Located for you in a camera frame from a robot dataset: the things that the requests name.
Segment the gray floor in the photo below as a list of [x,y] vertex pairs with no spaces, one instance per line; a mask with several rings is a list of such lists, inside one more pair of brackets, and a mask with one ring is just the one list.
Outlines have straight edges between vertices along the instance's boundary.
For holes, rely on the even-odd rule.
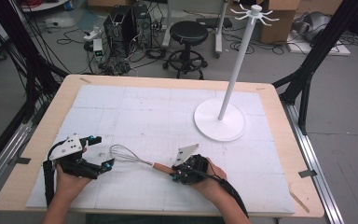
[[[81,10],[83,9],[76,9],[71,13],[78,18],[82,13]],[[234,28],[241,27],[243,22],[234,22]],[[64,38],[62,35],[64,32],[71,30],[44,33],[44,38],[68,69],[73,73],[79,73],[87,68],[83,45],[71,43],[62,46],[56,43],[57,39]],[[234,33],[242,36],[243,30]],[[259,31],[256,29],[255,39],[258,34]],[[81,33],[71,35],[73,39],[81,39],[82,36]],[[216,59],[213,54],[213,33],[204,44],[195,47],[209,63],[209,66],[203,69],[205,79],[229,79],[238,54],[229,47],[230,43],[224,42],[224,52],[220,59]],[[179,48],[178,44],[172,43],[170,50]],[[328,56],[312,80],[307,129],[345,223],[358,223],[358,46],[347,46],[347,48],[351,52],[350,57]],[[238,81],[272,83],[295,72],[306,56],[289,53],[285,47],[282,49],[284,54],[278,55],[271,50],[255,46],[255,52],[245,57]],[[134,55],[133,60],[140,56],[141,54]],[[131,67],[151,61],[143,59],[138,63],[132,63]],[[163,61],[158,61],[138,67],[126,76],[175,78],[176,73],[172,69],[163,70],[162,63]],[[183,75],[182,78],[198,79],[198,76],[194,73]],[[13,63],[11,60],[0,61],[0,134],[24,100],[24,90]],[[11,168],[8,166],[0,178],[0,188],[5,183]],[[40,222],[42,216],[42,213],[0,212],[0,223],[11,223],[13,220],[36,223]],[[253,223],[274,223],[272,218],[252,217],[251,220]],[[84,223],[84,221],[84,215],[80,214],[69,214],[67,219],[67,223]],[[283,218],[280,223],[324,224],[328,221],[325,217]]]

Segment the whisk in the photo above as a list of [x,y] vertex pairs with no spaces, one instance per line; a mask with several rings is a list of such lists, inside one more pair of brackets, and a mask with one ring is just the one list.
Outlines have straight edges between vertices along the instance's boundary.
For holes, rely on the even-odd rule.
[[165,174],[171,175],[177,172],[168,166],[165,166],[158,162],[144,161],[139,158],[134,152],[123,145],[116,144],[110,147],[110,154],[115,158],[115,161],[122,162],[142,162],[147,165],[151,165],[154,169],[159,170]]

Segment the whisk handle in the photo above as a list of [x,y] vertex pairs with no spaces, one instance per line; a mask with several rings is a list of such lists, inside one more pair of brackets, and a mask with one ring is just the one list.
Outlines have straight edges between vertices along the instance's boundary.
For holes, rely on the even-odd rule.
[[155,168],[156,170],[161,171],[162,173],[165,173],[167,175],[176,174],[176,171],[171,169],[171,167],[165,166],[158,162],[153,163],[153,168]]

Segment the white paper surface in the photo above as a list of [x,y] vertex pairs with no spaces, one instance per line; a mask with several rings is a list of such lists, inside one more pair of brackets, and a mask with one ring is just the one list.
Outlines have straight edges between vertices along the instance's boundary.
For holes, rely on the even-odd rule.
[[[230,184],[250,213],[294,213],[295,209],[269,131],[259,95],[233,92],[230,103],[246,119],[245,134],[219,143],[202,135],[194,111],[222,91],[173,90],[112,86],[83,86],[63,122],[55,142],[77,133],[101,136],[83,158],[94,164],[109,160],[109,148],[121,144],[145,161],[172,166],[179,147],[200,144],[196,151],[209,157],[227,173]],[[27,206],[46,207],[43,169]],[[86,186],[74,208],[182,211],[218,214],[214,206],[189,186],[142,163],[117,161],[112,171]]]

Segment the black stool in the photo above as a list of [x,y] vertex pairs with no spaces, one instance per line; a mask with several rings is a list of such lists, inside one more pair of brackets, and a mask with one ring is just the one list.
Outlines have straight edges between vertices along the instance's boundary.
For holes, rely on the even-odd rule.
[[185,49],[172,53],[162,67],[168,69],[168,65],[170,65],[177,70],[177,78],[181,73],[199,71],[200,79],[203,79],[201,68],[207,67],[208,63],[199,53],[191,50],[191,46],[197,46],[204,42],[208,37],[208,30],[195,21],[179,21],[171,27],[170,34],[172,39],[181,45],[185,44]]

